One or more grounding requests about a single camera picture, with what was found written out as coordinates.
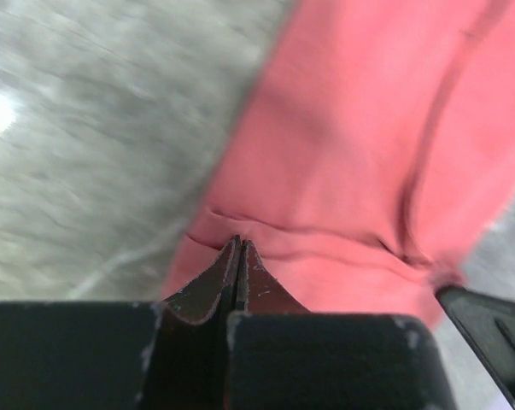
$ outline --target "fabric fold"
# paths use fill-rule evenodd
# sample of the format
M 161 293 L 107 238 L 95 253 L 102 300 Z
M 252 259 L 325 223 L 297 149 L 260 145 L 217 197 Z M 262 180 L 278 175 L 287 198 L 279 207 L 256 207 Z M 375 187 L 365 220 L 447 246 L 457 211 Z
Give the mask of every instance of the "fabric fold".
M 313 311 L 434 325 L 514 190 L 515 1 L 302 0 L 164 293 L 239 234 Z

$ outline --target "pink fabric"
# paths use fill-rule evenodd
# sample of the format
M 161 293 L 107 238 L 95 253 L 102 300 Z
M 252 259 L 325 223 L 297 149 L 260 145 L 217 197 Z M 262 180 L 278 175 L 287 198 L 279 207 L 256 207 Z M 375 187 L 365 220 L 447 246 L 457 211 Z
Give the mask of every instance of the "pink fabric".
M 164 293 L 241 234 L 313 311 L 433 325 L 514 190 L 515 1 L 300 1 Z

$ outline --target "black plastic part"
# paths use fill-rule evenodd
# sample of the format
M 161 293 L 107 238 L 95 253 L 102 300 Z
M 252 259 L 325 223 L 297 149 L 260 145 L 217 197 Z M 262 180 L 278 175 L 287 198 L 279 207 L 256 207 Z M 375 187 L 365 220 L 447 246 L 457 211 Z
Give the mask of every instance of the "black plastic part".
M 515 408 L 515 302 L 454 286 L 437 299 Z
M 415 318 L 232 313 L 228 323 L 230 410 L 455 409 Z
M 310 313 L 239 237 L 163 302 L 0 303 L 0 410 L 217 410 L 225 398 L 230 410 L 454 409 L 417 319 Z
M 0 303 L 0 410 L 136 409 L 160 303 Z

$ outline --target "black object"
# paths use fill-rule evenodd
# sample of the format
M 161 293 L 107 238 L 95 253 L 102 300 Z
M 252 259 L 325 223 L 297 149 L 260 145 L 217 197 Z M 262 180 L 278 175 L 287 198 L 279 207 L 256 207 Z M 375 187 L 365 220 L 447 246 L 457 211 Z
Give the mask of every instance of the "black object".
M 238 237 L 163 302 L 0 303 L 1 410 L 226 407 L 455 409 L 417 319 L 310 313 Z
M 448 287 L 437 299 L 515 408 L 515 302 Z

